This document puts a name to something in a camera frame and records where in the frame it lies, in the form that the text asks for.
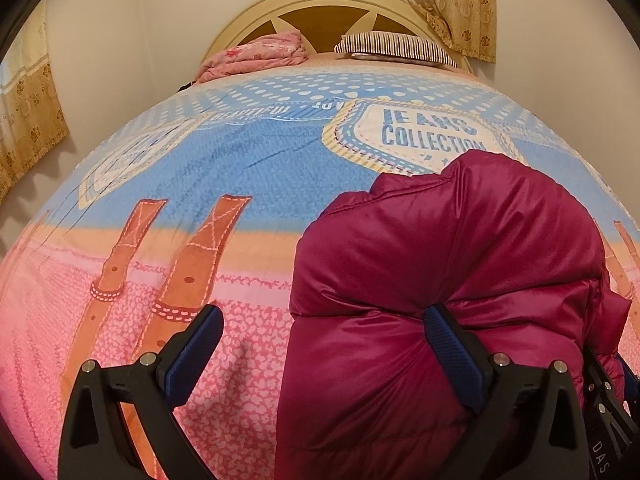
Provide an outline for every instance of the maroon puffer jacket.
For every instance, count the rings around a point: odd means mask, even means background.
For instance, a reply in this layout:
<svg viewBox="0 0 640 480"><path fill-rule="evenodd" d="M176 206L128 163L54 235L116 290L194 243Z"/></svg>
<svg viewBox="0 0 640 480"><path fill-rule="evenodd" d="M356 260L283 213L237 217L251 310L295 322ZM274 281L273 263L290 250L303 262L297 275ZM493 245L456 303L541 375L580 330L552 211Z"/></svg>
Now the maroon puffer jacket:
<svg viewBox="0 0 640 480"><path fill-rule="evenodd" d="M424 336L443 302L489 352L614 359L629 302L609 288L585 208L544 174L470 151L442 174L382 174L340 195L298 243L276 480L428 479L466 429Z"/></svg>

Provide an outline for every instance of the bed sheet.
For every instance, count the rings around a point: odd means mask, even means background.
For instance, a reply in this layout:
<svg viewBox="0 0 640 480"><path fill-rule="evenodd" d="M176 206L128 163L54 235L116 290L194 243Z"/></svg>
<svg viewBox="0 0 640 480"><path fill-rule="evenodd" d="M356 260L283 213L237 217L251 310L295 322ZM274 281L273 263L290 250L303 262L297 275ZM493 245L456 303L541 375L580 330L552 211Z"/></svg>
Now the bed sheet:
<svg viewBox="0 0 640 480"><path fill-rule="evenodd" d="M640 232L598 173L538 118L455 72L326 62L194 86L78 165L0 269L0 412L45 479L81 363L159 351L206 303L225 333L176 411L221 479L267 479L291 318L295 247L345 190L503 153L565 186L634 300L621 352L640 371ZM162 477L127 412L145 466Z"/></svg>

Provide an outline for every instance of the metal pin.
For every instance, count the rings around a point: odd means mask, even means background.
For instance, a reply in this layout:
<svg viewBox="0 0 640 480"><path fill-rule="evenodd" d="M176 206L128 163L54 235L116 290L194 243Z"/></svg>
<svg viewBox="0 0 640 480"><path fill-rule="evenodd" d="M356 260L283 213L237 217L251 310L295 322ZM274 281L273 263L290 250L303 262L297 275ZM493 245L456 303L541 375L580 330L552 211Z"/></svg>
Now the metal pin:
<svg viewBox="0 0 640 480"><path fill-rule="evenodd" d="M85 361L84 363L82 363L81 368L85 374L92 372L94 371L94 368L95 368L95 361L93 359L89 359L88 361Z"/></svg>
<svg viewBox="0 0 640 480"><path fill-rule="evenodd" d="M556 372L558 372L559 374L565 374L569 369L567 365L564 363L564 361L555 361L554 368L556 369Z"/></svg>
<svg viewBox="0 0 640 480"><path fill-rule="evenodd" d="M498 366L508 366L511 364L511 359L509 359L509 356L507 354L498 352L497 354L494 354L494 363L496 363Z"/></svg>
<svg viewBox="0 0 640 480"><path fill-rule="evenodd" d="M140 356L140 364L143 366L149 366L156 362L156 354L153 352L147 352Z"/></svg>

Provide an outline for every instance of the striped pillow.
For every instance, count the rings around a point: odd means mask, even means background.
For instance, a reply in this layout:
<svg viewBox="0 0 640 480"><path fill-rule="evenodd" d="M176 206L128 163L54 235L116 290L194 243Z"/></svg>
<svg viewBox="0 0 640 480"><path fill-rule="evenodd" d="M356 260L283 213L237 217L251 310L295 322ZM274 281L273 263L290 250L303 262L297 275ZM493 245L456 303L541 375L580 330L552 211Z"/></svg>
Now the striped pillow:
<svg viewBox="0 0 640 480"><path fill-rule="evenodd" d="M381 56L403 57L457 67L451 56L433 41L397 32L372 30L349 34L342 37L334 51L341 54L379 54Z"/></svg>

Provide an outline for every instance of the headboard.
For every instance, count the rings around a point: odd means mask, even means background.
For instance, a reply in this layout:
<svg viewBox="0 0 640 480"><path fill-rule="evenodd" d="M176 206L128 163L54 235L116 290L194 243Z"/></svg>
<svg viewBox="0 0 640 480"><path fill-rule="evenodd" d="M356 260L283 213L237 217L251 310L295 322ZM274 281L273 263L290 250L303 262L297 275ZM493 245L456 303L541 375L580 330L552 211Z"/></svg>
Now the headboard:
<svg viewBox="0 0 640 480"><path fill-rule="evenodd" d="M261 0L220 32L204 59L259 36L293 28L302 33L310 54L332 52L347 33L386 30L413 34L439 44L459 68L473 72L467 58L446 47L406 0Z"/></svg>

